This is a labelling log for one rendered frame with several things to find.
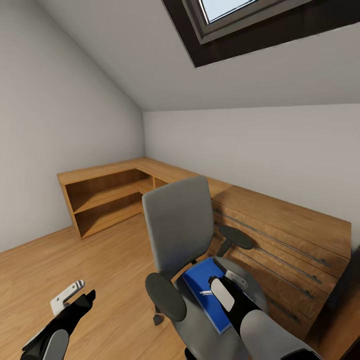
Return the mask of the swivel chair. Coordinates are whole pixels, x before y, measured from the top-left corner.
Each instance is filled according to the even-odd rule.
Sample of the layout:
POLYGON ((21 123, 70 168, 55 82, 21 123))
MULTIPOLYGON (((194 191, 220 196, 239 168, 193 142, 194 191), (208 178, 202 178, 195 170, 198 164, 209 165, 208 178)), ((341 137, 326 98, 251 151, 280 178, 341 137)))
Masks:
POLYGON ((232 244, 252 250, 253 244, 244 234, 221 225, 219 232, 226 239, 216 256, 198 260, 207 252, 215 232, 211 200, 204 175, 143 194, 144 216, 157 270, 146 277, 145 288, 155 306, 154 324, 161 323, 160 315, 171 320, 186 345, 185 360, 248 360, 251 354, 234 326, 219 335, 182 275, 174 283, 171 281, 188 264, 192 266, 186 271, 211 257, 225 273, 229 270, 243 278, 248 288, 240 289, 268 314, 260 284, 244 268, 223 257, 232 244))

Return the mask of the folder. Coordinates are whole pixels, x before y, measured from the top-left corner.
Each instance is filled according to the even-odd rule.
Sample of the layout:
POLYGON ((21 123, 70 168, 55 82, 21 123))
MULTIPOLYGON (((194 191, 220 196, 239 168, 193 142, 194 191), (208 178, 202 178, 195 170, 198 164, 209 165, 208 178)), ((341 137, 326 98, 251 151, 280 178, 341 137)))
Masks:
POLYGON ((220 279, 223 276, 226 276, 226 272, 211 257, 182 274, 183 280, 219 335, 224 334, 224 331, 232 324, 217 298, 214 295, 203 295, 201 292, 211 291, 211 284, 208 283, 210 277, 218 277, 220 279))

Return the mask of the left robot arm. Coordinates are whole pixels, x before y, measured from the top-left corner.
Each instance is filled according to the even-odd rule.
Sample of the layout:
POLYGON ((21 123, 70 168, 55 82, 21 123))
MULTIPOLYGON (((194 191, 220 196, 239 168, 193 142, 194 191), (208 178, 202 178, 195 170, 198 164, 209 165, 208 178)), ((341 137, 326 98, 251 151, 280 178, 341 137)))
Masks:
POLYGON ((66 302, 83 287, 85 282, 79 280, 50 302, 56 317, 23 346, 20 360, 64 360, 73 330, 96 299, 93 289, 87 295, 83 293, 71 305, 66 302))

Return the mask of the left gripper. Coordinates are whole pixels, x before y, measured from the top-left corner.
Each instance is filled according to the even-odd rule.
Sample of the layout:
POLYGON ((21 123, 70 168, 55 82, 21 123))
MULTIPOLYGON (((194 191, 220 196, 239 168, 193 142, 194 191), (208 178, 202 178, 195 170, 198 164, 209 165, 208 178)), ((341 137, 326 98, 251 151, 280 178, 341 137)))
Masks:
POLYGON ((74 322, 74 328, 78 324, 80 318, 82 318, 91 308, 93 301, 96 299, 96 291, 93 289, 89 294, 83 293, 77 298, 69 307, 65 308, 55 319, 62 316, 70 316, 74 322))

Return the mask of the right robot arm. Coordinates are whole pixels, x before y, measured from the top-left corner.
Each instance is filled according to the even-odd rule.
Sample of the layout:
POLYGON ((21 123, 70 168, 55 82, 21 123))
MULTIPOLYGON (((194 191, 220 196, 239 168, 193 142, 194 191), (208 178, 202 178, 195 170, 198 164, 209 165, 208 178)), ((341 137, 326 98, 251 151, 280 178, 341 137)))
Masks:
POLYGON ((237 274, 227 270, 222 278, 211 276, 208 283, 253 360, 324 360, 258 307, 240 289, 248 284, 237 274))

